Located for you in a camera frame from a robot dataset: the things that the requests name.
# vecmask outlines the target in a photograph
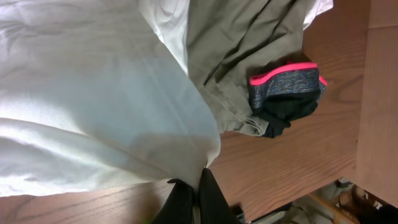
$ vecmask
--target white sheet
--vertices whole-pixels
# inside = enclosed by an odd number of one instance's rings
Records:
[[[321,13],[333,8],[333,0],[311,0],[312,7],[307,11],[304,18],[303,29],[308,28],[312,21]]]
[[[215,119],[132,0],[0,0],[0,197],[180,178]]]

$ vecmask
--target pink waistband trim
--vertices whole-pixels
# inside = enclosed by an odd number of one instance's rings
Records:
[[[266,81],[268,81],[270,78],[272,78],[275,75],[278,75],[282,72],[303,70],[303,69],[309,69],[309,68],[318,68],[318,65],[313,62],[290,63],[288,65],[284,65],[279,68],[276,68],[276,69],[270,71],[269,73],[255,75],[255,76],[250,77],[250,84],[262,85]],[[322,82],[325,86],[327,85],[327,82],[321,76],[319,76],[319,81]]]

